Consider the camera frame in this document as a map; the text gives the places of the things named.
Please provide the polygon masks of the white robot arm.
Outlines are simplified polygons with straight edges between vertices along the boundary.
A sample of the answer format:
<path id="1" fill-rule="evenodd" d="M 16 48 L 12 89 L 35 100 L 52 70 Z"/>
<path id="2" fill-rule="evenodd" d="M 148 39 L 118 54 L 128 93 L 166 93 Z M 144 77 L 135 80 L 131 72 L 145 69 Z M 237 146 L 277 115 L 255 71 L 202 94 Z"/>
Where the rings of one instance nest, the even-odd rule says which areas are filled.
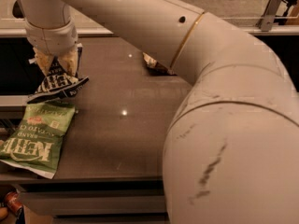
<path id="1" fill-rule="evenodd" d="M 46 22 L 47 0 L 21 0 Z M 191 85 L 168 129 L 171 224 L 299 224 L 299 102 L 265 43 L 179 0 L 61 0 Z"/>

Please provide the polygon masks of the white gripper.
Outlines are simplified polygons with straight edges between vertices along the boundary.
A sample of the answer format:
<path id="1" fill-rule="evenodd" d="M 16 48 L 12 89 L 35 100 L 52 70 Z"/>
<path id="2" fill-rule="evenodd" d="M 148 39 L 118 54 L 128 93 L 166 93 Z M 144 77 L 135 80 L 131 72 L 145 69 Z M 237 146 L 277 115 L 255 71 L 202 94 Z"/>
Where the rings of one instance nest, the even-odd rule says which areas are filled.
<path id="1" fill-rule="evenodd" d="M 65 72 L 71 77 L 76 75 L 78 47 L 75 44 L 78 42 L 78 33 L 73 21 L 54 29 L 39 28 L 26 21 L 25 31 L 27 40 L 33 46 L 37 65 L 45 76 L 50 71 L 54 56 L 59 55 L 58 62 Z"/>

